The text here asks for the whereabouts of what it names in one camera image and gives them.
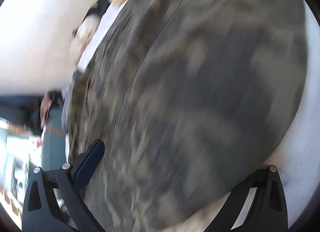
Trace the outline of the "black clothing by pillow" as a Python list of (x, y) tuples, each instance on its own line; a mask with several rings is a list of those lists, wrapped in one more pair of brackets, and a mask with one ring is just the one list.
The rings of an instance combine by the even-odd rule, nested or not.
[(73, 30), (73, 37), (76, 37), (78, 30), (82, 27), (89, 33), (95, 32), (109, 6), (110, 2), (108, 0), (97, 0), (87, 11), (80, 26)]

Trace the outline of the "teal bed headboard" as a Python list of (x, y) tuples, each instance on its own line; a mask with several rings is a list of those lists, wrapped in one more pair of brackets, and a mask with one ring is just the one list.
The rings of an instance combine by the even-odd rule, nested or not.
[(68, 162), (61, 116), (62, 108), (50, 109), (42, 140), (41, 167), (44, 171), (59, 169)]

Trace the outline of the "dark hanging clothes pile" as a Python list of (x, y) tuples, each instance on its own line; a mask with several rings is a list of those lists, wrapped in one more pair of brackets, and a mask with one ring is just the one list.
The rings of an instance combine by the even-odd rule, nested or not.
[(50, 109), (59, 107), (62, 102), (63, 96), (59, 91), (45, 92), (39, 96), (1, 95), (1, 118), (40, 136)]

